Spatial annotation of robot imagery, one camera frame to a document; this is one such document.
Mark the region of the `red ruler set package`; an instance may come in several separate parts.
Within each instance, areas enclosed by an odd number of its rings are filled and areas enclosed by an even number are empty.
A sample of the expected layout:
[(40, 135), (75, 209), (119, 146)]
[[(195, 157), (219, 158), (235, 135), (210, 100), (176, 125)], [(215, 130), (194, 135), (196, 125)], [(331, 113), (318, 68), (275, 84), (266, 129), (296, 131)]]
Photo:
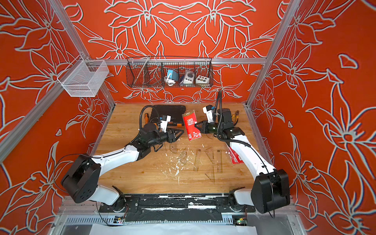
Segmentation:
[(197, 117), (194, 110), (187, 110), (183, 115), (183, 122), (186, 128), (189, 141), (197, 140), (202, 137), (201, 132), (195, 127)]
[(231, 159), (232, 164), (244, 164), (242, 159), (239, 157), (239, 155), (230, 147), (228, 147), (229, 156)]

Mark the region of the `clear protractor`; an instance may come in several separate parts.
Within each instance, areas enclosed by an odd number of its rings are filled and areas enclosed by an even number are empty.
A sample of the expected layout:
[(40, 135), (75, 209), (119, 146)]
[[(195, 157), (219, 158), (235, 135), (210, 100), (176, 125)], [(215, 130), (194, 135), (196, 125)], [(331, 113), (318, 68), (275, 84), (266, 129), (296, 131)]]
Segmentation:
[(206, 136), (209, 138), (209, 139), (214, 139), (214, 135), (212, 134), (212, 133), (210, 133), (210, 134), (206, 134)]
[(171, 143), (171, 144), (169, 145), (169, 150), (170, 150), (170, 152), (173, 153), (173, 154), (177, 154), (178, 151), (179, 151), (179, 149), (178, 149), (176, 143)]

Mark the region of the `clear triangle ruler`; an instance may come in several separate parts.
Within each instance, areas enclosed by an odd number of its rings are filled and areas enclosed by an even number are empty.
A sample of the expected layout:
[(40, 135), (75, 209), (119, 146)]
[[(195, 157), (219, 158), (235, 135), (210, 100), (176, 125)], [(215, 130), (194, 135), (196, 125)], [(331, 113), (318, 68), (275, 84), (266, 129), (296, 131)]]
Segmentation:
[(207, 155), (208, 159), (210, 160), (211, 164), (214, 165), (214, 152), (212, 149), (205, 150), (205, 154)]
[(185, 165), (187, 161), (188, 161), (188, 151), (187, 151), (187, 148), (185, 147), (184, 150), (179, 155), (178, 163), (181, 165)]

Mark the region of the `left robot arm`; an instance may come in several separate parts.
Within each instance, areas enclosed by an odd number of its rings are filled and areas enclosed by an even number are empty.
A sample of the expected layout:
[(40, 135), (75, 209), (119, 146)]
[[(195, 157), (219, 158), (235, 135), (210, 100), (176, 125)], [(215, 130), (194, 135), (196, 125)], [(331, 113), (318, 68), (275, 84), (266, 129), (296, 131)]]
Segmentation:
[(146, 157), (152, 150), (157, 152), (164, 143), (174, 143), (184, 134), (184, 130), (160, 128), (148, 123), (124, 148), (107, 154), (87, 156), (80, 154), (61, 180), (61, 185), (75, 203), (95, 201), (120, 210), (126, 199), (116, 187), (108, 188), (99, 184), (99, 178), (121, 166)]

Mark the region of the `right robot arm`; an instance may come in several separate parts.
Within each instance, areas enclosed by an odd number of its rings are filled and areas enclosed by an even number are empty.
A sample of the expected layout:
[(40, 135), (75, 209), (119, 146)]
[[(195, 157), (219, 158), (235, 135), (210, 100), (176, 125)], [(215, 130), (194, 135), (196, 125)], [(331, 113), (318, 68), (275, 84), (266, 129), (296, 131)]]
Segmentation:
[(222, 93), (218, 92), (214, 106), (203, 109), (207, 121), (195, 124), (203, 134), (214, 134), (234, 151), (247, 166), (254, 183), (251, 189), (238, 188), (230, 192), (229, 204), (253, 206), (259, 213), (273, 212), (290, 204), (288, 174), (276, 169), (250, 144), (247, 136), (232, 121), (230, 109), (222, 106)]

